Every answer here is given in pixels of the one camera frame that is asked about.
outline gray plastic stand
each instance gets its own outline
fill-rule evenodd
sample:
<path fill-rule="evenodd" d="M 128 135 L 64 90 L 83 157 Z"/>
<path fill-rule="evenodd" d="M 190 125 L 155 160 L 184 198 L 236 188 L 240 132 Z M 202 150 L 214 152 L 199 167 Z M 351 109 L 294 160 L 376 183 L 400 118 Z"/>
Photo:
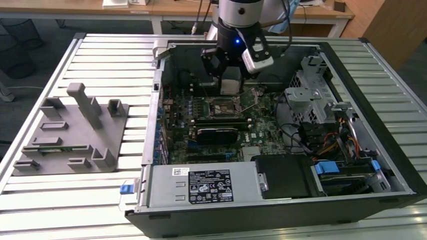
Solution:
<path fill-rule="evenodd" d="M 116 169 L 130 106 L 119 99 L 99 104 L 86 86 L 71 83 L 67 93 L 77 105 L 47 97 L 31 145 L 21 149 L 13 176 L 108 173 Z"/>

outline barcode sticker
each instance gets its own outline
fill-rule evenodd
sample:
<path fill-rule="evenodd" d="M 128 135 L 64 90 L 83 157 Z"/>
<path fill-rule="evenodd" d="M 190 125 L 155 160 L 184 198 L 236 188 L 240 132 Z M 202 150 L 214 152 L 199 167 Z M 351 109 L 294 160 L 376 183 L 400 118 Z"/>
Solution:
<path fill-rule="evenodd" d="M 190 167 L 172 168 L 172 176 L 188 176 Z"/>
<path fill-rule="evenodd" d="M 148 14 L 148 11 L 131 11 L 131 14 Z"/>

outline table leg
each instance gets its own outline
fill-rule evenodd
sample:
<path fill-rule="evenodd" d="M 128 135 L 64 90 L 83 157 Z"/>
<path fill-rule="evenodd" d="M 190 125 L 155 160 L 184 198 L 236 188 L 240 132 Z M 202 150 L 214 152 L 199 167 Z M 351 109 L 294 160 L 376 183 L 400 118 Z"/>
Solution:
<path fill-rule="evenodd" d="M 152 33 L 162 35 L 162 16 L 151 16 Z"/>
<path fill-rule="evenodd" d="M 3 101 L 5 102 L 12 102 L 15 99 L 15 96 L 12 94 L 12 92 L 9 91 L 9 89 L 3 85 L 3 83 L 0 82 L 0 99 L 3 99 Z"/>
<path fill-rule="evenodd" d="M 331 29 L 331 32 L 328 33 L 328 38 L 339 38 L 342 36 L 342 33 L 344 31 L 346 25 L 348 23 L 348 19 L 339 19 Z"/>
<path fill-rule="evenodd" d="M 65 20 L 64 19 L 55 19 L 55 21 L 56 21 L 59 28 L 63 29 L 65 27 Z"/>

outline wooden desk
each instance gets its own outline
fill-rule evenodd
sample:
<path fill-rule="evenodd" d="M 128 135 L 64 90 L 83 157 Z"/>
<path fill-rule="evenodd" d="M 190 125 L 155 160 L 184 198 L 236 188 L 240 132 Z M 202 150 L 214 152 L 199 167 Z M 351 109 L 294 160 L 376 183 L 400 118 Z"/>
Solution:
<path fill-rule="evenodd" d="M 204 0 L 202 19 L 207 8 L 208 0 Z M 163 32 L 162 21 L 195 21 L 198 10 L 199 0 L 151 0 L 147 6 L 130 5 L 130 8 L 118 9 L 103 9 L 103 0 L 0 0 L 1 18 L 148 20 L 155 34 Z M 346 12 L 339 12 L 314 6 L 306 8 L 306 16 L 304 10 L 298 9 L 291 22 L 334 25 L 328 37 L 338 38 L 354 16 L 348 8 Z"/>
<path fill-rule="evenodd" d="M 198 16 L 199 4 L 199 0 L 154 0 L 151 14 L 154 16 L 160 17 L 160 21 L 170 20 L 171 17 L 176 17 L 176 19 L 174 20 L 178 21 L 186 21 L 188 18 L 195 20 Z M 203 0 L 200 20 L 203 20 L 207 8 L 208 0 Z M 306 7 L 306 14 L 303 8 L 296 9 L 291 23 L 334 25 L 328 33 L 328 37 L 339 38 L 346 28 L 348 20 L 351 20 L 354 17 L 355 15 L 348 7 L 346 7 L 346 12 L 339 12 L 334 10 L 327 10 L 320 6 L 311 6 Z"/>

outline orange wire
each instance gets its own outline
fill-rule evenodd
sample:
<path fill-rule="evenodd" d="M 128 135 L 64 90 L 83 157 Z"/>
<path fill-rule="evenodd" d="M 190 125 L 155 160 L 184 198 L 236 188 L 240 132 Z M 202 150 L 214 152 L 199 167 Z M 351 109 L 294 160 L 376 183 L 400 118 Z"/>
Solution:
<path fill-rule="evenodd" d="M 324 136 L 324 139 L 323 139 L 323 141 L 324 141 L 323 147 L 326 147 L 326 145 L 327 145 L 328 136 L 330 136 L 330 135 L 336 135 L 336 134 L 338 134 L 336 132 L 330 132 L 330 133 Z"/>

